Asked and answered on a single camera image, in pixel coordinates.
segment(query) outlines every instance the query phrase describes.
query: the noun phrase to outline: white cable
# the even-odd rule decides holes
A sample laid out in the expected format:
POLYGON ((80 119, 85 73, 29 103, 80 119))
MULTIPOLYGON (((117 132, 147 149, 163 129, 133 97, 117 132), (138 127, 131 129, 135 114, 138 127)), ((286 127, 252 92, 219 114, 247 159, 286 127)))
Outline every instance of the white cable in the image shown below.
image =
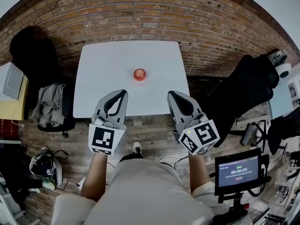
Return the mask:
POLYGON ((13 115, 12 115, 12 117, 11 117, 11 122, 13 123, 13 124, 15 124, 15 125, 18 125, 18 126, 21 126, 21 127, 25 127, 25 125, 24 124, 17 124, 17 123, 14 123, 13 122, 13 118, 14 118, 14 115, 15 115, 15 112, 17 111, 17 108, 18 108, 18 106, 19 106, 19 104, 20 104, 20 100, 21 100, 21 93, 22 93, 22 90, 23 90, 23 88, 25 87, 25 75, 24 75, 24 73, 23 73, 23 80, 22 80, 22 87, 21 87, 21 89, 20 89, 20 92, 19 92, 19 101, 18 101, 18 105, 17 105, 17 107, 15 108, 15 110, 14 110, 14 113, 13 113, 13 115))
POLYGON ((256 110, 256 111, 259 111, 259 112, 262 112, 264 107, 266 107, 266 105, 265 105, 265 104, 262 106, 262 109, 261 109, 261 110, 258 110, 258 109, 256 109, 256 108, 255 108, 255 109, 253 109, 253 110, 249 110, 248 112, 246 112, 246 114, 242 115, 242 117, 246 117, 246 116, 247 116, 247 114, 248 114, 249 112, 253 112, 253 111, 255 111, 255 110, 256 110))

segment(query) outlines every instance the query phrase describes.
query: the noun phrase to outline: red ball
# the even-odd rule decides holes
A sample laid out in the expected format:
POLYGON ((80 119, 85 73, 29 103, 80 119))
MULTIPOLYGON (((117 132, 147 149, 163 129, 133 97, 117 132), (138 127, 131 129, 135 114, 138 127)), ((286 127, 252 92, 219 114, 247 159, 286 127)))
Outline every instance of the red ball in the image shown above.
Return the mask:
POLYGON ((144 69, 138 68, 133 73, 133 77, 138 81, 142 81, 146 78, 146 72, 144 69))

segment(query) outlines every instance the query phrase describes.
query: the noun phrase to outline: white sneaker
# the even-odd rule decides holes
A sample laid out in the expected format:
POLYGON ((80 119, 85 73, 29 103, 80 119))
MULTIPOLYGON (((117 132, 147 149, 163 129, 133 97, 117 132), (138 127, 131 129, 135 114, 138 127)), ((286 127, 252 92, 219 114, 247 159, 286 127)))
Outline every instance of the white sneaker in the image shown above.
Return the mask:
POLYGON ((139 141, 134 141, 132 144, 132 152, 135 154, 142 155, 142 145, 139 141))

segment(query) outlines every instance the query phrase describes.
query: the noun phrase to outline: forearm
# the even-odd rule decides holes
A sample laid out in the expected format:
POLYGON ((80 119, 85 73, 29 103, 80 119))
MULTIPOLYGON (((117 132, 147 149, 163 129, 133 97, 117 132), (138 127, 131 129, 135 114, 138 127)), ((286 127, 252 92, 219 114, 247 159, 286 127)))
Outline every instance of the forearm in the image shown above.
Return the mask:
POLYGON ((82 186, 81 196, 96 202, 105 192, 107 155, 94 153, 88 174, 82 186))
POLYGON ((208 183, 210 177, 207 173, 204 157, 202 155, 188 154, 191 193, 199 186, 208 183))

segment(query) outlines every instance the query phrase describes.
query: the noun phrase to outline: gray cloth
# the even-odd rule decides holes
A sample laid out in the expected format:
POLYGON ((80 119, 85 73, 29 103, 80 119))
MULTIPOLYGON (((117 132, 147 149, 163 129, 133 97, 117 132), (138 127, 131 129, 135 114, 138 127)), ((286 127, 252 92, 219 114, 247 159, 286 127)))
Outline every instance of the gray cloth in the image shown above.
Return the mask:
POLYGON ((31 117, 41 127, 45 128, 47 124, 58 127, 64 123, 61 104, 64 88, 64 84, 55 83, 39 90, 37 107, 31 117))

